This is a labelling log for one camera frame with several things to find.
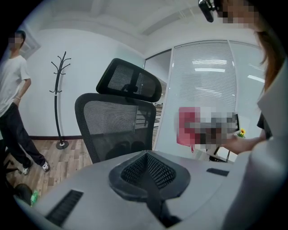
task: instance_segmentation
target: baseboard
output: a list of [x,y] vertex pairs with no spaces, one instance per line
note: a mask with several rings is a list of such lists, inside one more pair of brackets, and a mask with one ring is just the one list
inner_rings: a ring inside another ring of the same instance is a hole
[[[56,141],[59,140],[58,136],[30,136],[32,140],[42,140],[42,141]],[[64,136],[63,140],[78,140],[83,139],[82,136]]]

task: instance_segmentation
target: black pants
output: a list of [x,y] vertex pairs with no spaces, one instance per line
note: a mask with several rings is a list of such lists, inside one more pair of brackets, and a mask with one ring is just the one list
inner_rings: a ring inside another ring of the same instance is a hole
[[18,106],[11,104],[9,109],[0,117],[0,131],[11,155],[23,165],[24,168],[30,166],[30,159],[26,156],[22,148],[32,157],[36,164],[43,166],[45,158],[36,149],[33,141],[26,132],[18,110]]

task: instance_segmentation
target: green bottle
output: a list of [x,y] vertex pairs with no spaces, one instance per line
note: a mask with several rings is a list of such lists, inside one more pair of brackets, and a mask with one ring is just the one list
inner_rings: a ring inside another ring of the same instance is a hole
[[38,198],[38,191],[34,190],[31,196],[31,206],[33,206],[37,202],[37,198]]

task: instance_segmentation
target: wooden floor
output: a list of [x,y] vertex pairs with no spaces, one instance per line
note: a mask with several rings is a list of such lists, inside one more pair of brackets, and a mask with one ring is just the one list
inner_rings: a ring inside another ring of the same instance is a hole
[[[154,128],[153,131],[153,144],[157,129]],[[49,162],[50,171],[45,173],[42,167],[34,163],[26,176],[19,174],[17,171],[8,173],[7,179],[10,184],[15,187],[20,183],[25,183],[32,191],[37,190],[39,192],[40,199],[51,188],[71,176],[74,172],[92,164],[83,140],[70,140],[68,142],[68,148],[58,150],[56,148],[57,141],[34,141],[36,148]],[[22,171],[22,165],[10,154],[6,158],[5,163],[8,160],[12,160],[15,164],[14,166],[10,165],[9,168],[17,167]]]

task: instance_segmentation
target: woman's hair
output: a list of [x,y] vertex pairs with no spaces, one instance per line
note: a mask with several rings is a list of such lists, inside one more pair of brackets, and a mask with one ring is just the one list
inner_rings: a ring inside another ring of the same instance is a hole
[[285,57],[281,52],[281,47],[279,47],[276,41],[266,31],[256,32],[256,34],[264,49],[264,59],[261,64],[267,61],[264,84],[264,91],[266,91],[280,71]]

